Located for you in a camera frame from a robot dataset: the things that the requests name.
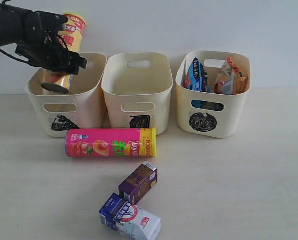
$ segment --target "pink chip can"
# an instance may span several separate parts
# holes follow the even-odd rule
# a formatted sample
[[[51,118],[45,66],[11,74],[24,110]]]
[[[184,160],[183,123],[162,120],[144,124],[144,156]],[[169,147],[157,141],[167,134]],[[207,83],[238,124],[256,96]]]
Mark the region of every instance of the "pink chip can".
[[[155,128],[70,129],[65,139],[67,156],[155,157]]]

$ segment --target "white table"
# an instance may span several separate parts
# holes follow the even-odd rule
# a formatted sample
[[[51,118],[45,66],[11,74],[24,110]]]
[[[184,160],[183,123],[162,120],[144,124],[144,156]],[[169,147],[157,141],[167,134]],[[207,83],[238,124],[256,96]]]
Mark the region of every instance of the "white table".
[[[226,139],[179,129],[173,99],[157,143],[138,204],[161,217],[157,240],[298,240],[298,88],[252,89]],[[122,239],[98,210],[142,161],[67,158],[27,96],[0,96],[0,240]]]

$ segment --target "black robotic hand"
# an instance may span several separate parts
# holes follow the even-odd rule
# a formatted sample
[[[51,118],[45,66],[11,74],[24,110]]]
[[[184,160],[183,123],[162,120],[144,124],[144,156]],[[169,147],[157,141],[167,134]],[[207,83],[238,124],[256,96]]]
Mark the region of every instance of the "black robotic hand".
[[[0,49],[4,55],[33,67],[77,75],[87,61],[78,53],[68,50],[58,31],[63,30],[67,17],[50,12],[36,11],[0,3],[0,47],[16,44],[15,53],[28,61],[18,59]]]

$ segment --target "yellow chip can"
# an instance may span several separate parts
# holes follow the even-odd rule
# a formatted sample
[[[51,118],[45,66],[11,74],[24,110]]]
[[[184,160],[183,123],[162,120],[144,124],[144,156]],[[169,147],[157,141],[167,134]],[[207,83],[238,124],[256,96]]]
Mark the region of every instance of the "yellow chip can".
[[[63,15],[68,18],[68,21],[65,24],[65,29],[59,31],[59,35],[65,41],[69,51],[78,53],[86,22],[82,17],[75,13],[66,12]],[[44,70],[41,87],[50,92],[68,94],[72,77],[73,75],[64,72]]]

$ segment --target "white plastic basket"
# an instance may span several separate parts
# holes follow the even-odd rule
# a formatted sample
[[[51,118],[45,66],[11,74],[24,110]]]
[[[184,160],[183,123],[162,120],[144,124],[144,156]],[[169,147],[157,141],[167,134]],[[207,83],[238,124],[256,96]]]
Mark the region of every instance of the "white plastic basket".
[[[173,85],[168,58],[160,53],[121,53],[109,58],[102,90],[112,128],[168,126]]]
[[[234,63],[248,75],[247,88],[242,94],[221,95],[213,93],[217,74],[220,72],[221,68],[205,66],[205,61],[224,61],[228,56],[233,56]],[[181,86],[195,57],[197,57],[205,66],[208,74],[208,83],[210,84],[212,93],[191,91]],[[185,57],[175,81],[177,94],[177,118],[178,125],[181,129],[189,133],[214,138],[226,138],[235,133],[251,83],[251,70],[248,58],[235,53],[194,51]],[[191,104],[193,100],[222,104],[224,108],[222,111],[194,108]],[[197,128],[192,125],[193,120],[198,121],[200,125],[205,125],[207,127],[200,127],[197,130]]]
[[[69,128],[100,128],[106,107],[100,88],[106,57],[81,53],[88,60],[86,69],[73,76],[69,94],[51,93],[40,86],[40,69],[25,87],[43,130],[51,137],[63,138]]]

